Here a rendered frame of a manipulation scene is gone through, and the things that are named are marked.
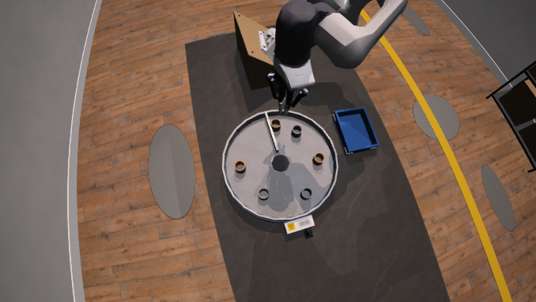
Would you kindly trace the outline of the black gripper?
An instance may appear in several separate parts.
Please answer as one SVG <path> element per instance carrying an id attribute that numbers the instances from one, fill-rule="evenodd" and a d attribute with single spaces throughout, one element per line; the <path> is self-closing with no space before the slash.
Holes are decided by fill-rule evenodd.
<path id="1" fill-rule="evenodd" d="M 308 91 L 310 90 L 309 88 L 300 90 L 300 93 L 297 95 L 297 97 L 293 101 L 293 93 L 295 90 L 290 91 L 288 89 L 288 86 L 285 85 L 283 78 L 280 76 L 280 74 L 276 70 L 275 70 L 275 74 L 273 72 L 270 72 L 267 75 L 266 79 L 270 84 L 270 89 L 271 89 L 273 98 L 275 100 L 278 99 L 278 106 L 279 106 L 278 114 L 281 114 L 285 107 L 283 116 L 286 116 L 290 107 L 294 108 L 297 105 L 297 103 L 300 101 L 300 99 L 306 96 L 308 94 Z M 286 89 L 287 89 L 288 94 L 287 94 L 286 102 L 285 102 Z"/>

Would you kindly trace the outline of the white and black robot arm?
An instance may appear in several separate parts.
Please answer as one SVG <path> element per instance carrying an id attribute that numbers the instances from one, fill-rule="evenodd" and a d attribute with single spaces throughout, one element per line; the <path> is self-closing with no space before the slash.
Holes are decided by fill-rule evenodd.
<path id="1" fill-rule="evenodd" d="M 260 49 L 290 91 L 314 86 L 310 49 L 315 45 L 336 67 L 358 67 L 409 0 L 376 0 L 382 8 L 364 27 L 358 27 L 360 12 L 370 1 L 292 0 L 282 6 L 276 28 L 258 31 Z"/>

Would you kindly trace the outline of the bronze bushing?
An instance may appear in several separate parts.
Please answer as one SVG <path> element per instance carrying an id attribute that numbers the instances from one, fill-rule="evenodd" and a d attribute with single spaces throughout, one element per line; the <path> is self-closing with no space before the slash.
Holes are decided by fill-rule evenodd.
<path id="1" fill-rule="evenodd" d="M 316 157 L 319 157 L 321 159 L 321 161 L 320 162 L 317 161 L 315 159 Z M 321 165 L 321 163 L 323 163 L 324 159 L 325 159 L 325 157 L 324 157 L 324 155 L 322 153 L 316 153 L 315 156 L 312 159 L 312 162 L 313 162 L 314 165 L 319 166 L 319 165 Z"/>
<path id="2" fill-rule="evenodd" d="M 278 126 L 273 126 L 274 124 L 277 124 Z M 270 123 L 273 132 L 278 132 L 281 128 L 281 121 L 279 119 L 272 119 Z"/>
<path id="3" fill-rule="evenodd" d="M 236 167 L 237 167 L 238 165 L 240 165 L 240 164 L 242 164 L 242 165 L 244 166 L 244 168 L 241 169 L 241 170 L 236 169 Z M 242 173 L 244 173 L 244 172 L 246 171 L 245 163 L 244 163 L 243 161 L 241 161 L 241 160 L 238 160 L 238 161 L 235 163 L 234 167 L 235 167 L 236 172 L 239 173 L 239 174 L 242 174 Z"/>

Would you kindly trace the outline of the blue crate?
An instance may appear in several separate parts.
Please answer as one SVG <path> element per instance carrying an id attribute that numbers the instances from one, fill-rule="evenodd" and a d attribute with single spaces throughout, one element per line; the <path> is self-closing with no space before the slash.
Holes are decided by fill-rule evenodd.
<path id="1" fill-rule="evenodd" d="M 365 107 L 334 111 L 332 118 L 337 127 L 346 156 L 366 150 L 374 150 L 376 146 L 379 146 L 379 141 Z"/>

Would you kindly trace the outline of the grey metal ring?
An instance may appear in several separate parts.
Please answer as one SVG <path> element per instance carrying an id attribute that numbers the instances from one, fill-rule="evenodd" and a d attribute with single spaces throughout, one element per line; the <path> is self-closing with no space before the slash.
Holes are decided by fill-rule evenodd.
<path id="1" fill-rule="evenodd" d="M 295 133 L 294 130 L 298 130 L 300 133 Z M 291 135 L 294 137 L 294 138 L 299 138 L 301 136 L 301 133 L 302 133 L 302 127 L 300 125 L 295 125 L 293 126 L 292 128 L 292 133 Z"/>
<path id="2" fill-rule="evenodd" d="M 310 194 L 310 196 L 309 196 L 308 198 L 307 198 L 307 197 L 304 197 L 304 195 L 303 195 L 303 191 L 308 191 L 309 194 Z M 312 196 L 312 194 L 313 194 L 313 193 L 312 193 L 311 188 L 309 188 L 309 187 L 305 187 L 305 188 L 300 192 L 300 197 L 301 197 L 303 200 L 308 200 L 308 199 Z"/>

